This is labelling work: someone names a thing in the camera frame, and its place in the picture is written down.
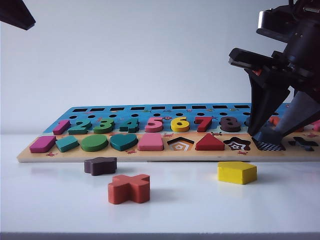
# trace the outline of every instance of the shape sorting puzzle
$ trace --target shape sorting puzzle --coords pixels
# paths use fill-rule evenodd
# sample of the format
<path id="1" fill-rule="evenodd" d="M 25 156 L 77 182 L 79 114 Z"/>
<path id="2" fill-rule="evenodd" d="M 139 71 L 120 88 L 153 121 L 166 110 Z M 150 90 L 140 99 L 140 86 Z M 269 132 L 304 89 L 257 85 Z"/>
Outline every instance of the shape sorting puzzle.
<path id="1" fill-rule="evenodd" d="M 274 126 L 290 105 L 283 103 Z M 250 103 L 72 107 L 17 157 L 19 162 L 319 161 L 320 122 L 258 142 L 247 133 Z"/>

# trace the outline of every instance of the pink number 5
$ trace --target pink number 5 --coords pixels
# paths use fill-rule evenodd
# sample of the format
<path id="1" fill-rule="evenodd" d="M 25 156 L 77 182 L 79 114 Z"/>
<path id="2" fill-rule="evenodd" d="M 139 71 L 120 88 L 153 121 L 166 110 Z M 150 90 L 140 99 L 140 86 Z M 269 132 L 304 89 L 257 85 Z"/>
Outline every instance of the pink number 5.
<path id="1" fill-rule="evenodd" d="M 157 133 L 164 129 L 162 117 L 150 117 L 144 128 L 146 133 Z"/>

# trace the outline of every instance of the yellow pentagon piece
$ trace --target yellow pentagon piece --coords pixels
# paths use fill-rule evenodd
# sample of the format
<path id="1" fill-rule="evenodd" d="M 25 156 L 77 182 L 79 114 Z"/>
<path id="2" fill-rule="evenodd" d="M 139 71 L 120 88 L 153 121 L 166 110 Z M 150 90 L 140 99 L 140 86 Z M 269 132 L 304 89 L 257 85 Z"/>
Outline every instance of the yellow pentagon piece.
<path id="1" fill-rule="evenodd" d="M 247 184 L 257 180 L 257 167 L 242 161 L 218 162 L 218 180 L 233 184 Z"/>

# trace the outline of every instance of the red cross piece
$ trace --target red cross piece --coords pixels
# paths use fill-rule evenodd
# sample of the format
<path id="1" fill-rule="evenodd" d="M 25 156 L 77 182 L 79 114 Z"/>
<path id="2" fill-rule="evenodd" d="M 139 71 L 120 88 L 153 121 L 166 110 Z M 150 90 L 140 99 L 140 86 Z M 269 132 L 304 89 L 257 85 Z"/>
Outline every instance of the red cross piece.
<path id="1" fill-rule="evenodd" d="M 127 200 L 144 203 L 150 200 L 150 176 L 118 175 L 108 184 L 108 200 L 112 204 L 121 204 Z"/>

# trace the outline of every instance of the red triangle piece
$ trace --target red triangle piece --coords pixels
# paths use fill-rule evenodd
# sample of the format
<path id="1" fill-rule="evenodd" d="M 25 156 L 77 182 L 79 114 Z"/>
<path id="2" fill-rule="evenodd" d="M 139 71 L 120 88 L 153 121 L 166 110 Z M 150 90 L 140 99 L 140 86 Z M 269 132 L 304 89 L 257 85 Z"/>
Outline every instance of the red triangle piece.
<path id="1" fill-rule="evenodd" d="M 208 133 L 195 144 L 195 150 L 225 150 L 225 144 Z"/>

